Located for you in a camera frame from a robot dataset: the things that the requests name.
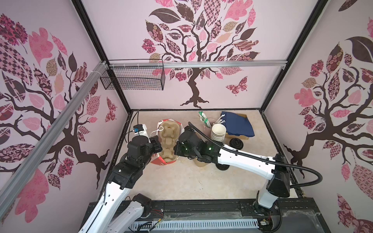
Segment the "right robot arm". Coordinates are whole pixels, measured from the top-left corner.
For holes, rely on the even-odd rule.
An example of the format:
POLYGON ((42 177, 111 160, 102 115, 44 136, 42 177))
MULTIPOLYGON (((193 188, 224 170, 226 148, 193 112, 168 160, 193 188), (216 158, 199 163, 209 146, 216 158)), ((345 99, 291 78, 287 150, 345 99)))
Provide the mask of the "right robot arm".
POLYGON ((292 188, 312 186, 322 181, 322 175, 314 169, 288 164, 279 154, 269 157, 235 149, 209 138, 192 123, 179 136, 174 153, 203 163, 237 167, 267 179, 254 202, 257 210, 271 209, 278 199, 288 198, 292 188), (310 182, 291 184, 291 169, 312 173, 317 178, 310 182))

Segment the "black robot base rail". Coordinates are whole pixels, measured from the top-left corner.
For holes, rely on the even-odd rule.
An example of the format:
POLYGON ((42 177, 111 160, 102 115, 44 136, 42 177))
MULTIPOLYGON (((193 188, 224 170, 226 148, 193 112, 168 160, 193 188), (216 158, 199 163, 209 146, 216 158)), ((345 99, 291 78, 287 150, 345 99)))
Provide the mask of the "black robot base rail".
POLYGON ((259 214, 254 212, 253 202, 253 199, 151 201, 146 207, 146 213, 150 216, 145 219, 210 213, 236 213, 241 216, 257 217, 259 214))

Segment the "single pulp cup carrier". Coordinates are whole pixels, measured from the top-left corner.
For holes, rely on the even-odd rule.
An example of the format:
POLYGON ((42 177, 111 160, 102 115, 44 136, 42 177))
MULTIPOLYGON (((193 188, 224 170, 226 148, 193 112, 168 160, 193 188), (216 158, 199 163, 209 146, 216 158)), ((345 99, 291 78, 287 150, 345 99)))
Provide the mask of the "single pulp cup carrier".
POLYGON ((164 121, 161 126, 163 131, 160 133, 162 152, 161 158, 166 163, 171 163, 177 160, 178 156, 174 154, 174 146, 180 135, 180 125, 175 121, 164 121))

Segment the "red and white paper bag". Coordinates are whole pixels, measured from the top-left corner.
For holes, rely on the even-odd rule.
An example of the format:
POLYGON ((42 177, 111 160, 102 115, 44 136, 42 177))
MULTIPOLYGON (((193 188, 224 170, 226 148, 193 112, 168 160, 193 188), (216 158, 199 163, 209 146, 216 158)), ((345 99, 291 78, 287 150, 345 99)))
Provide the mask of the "red and white paper bag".
POLYGON ((169 118, 159 121, 155 131, 161 144, 162 151, 154 154, 151 163, 165 166, 175 163, 178 155, 174 152, 179 136, 184 132, 182 123, 169 118))

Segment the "black plastic cup lid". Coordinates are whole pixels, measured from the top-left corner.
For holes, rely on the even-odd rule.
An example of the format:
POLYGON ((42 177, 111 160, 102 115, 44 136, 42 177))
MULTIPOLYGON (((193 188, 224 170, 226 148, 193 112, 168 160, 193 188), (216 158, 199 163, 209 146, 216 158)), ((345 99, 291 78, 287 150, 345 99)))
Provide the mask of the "black plastic cup lid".
POLYGON ((241 149, 243 149, 244 144, 243 144, 243 141, 240 140, 239 138, 232 138, 229 141, 229 146, 234 148, 234 149, 241 150, 241 149))

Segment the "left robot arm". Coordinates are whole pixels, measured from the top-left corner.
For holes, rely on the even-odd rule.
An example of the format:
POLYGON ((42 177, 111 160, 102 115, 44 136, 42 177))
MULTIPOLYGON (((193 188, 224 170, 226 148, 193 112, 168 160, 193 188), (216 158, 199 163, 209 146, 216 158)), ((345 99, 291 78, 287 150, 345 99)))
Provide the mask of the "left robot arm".
POLYGON ((103 195, 79 232, 123 233, 150 207, 151 199, 138 194, 121 214, 114 217, 152 156, 162 151, 158 136, 135 136, 127 147, 125 158, 114 166, 103 195))

